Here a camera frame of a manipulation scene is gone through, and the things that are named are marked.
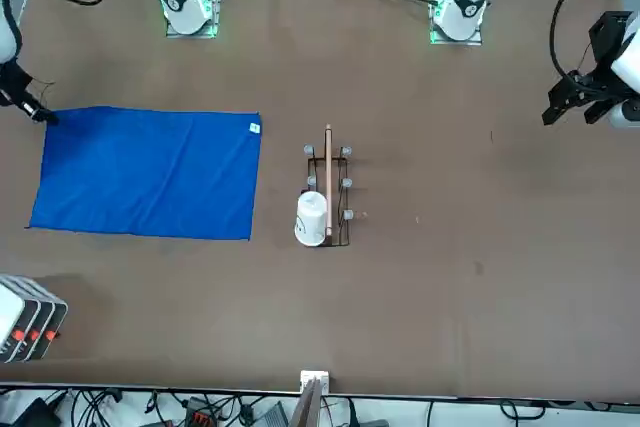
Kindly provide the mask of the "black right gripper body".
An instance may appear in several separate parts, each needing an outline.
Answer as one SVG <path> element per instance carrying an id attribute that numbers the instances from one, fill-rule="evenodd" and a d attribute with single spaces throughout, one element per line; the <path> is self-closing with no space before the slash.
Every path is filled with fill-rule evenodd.
<path id="1" fill-rule="evenodd" d="M 22 107 L 31 105 L 33 96 L 28 87 L 33 78 L 16 61 L 1 65 L 1 105 Z"/>

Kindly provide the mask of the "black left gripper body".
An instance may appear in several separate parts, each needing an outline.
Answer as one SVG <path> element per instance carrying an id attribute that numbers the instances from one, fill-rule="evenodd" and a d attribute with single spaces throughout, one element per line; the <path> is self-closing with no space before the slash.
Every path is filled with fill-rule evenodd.
<path id="1" fill-rule="evenodd" d="M 595 67 L 585 75 L 578 70 L 569 73 L 576 92 L 588 97 L 631 95 L 631 88 L 614 73 L 612 64 L 622 52 L 626 28 L 633 19 L 631 11 L 606 11 L 592 25 L 589 38 Z"/>

